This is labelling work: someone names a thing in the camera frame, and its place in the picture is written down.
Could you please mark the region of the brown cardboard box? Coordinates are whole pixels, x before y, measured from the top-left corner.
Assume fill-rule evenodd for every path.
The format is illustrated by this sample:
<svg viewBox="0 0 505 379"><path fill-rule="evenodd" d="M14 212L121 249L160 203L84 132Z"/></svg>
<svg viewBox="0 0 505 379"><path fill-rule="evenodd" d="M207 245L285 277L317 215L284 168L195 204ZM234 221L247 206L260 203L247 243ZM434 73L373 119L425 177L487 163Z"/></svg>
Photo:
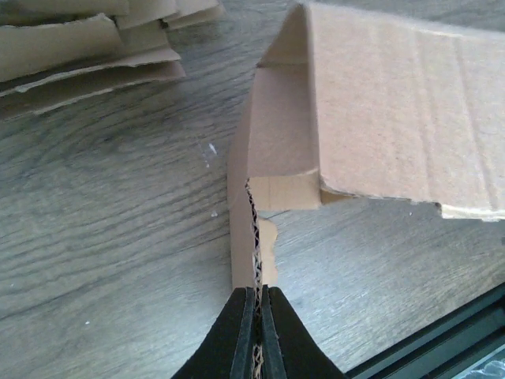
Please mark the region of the brown cardboard box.
<svg viewBox="0 0 505 379"><path fill-rule="evenodd" d="M232 283L277 279L261 211L348 197L504 217L504 35L321 3L259 61L230 146Z"/></svg>

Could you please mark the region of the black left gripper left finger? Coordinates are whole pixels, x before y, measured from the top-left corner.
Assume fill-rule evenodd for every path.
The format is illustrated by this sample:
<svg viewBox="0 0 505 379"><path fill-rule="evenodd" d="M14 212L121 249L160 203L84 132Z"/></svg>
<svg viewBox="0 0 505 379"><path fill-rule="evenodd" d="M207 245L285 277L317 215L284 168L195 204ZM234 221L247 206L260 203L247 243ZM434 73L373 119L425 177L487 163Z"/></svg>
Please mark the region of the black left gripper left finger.
<svg viewBox="0 0 505 379"><path fill-rule="evenodd" d="M254 291L236 288L204 341L173 379L237 379L253 373Z"/></svg>

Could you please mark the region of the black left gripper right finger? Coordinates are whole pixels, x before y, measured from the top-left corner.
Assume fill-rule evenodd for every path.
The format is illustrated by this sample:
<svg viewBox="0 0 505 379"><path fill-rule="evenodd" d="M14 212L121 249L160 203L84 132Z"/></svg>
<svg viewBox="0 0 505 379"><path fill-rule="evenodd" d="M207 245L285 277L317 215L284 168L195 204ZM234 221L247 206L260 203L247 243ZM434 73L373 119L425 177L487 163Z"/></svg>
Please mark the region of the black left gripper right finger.
<svg viewBox="0 0 505 379"><path fill-rule="evenodd" d="M319 349L278 287L263 286L263 378L331 379L346 375Z"/></svg>

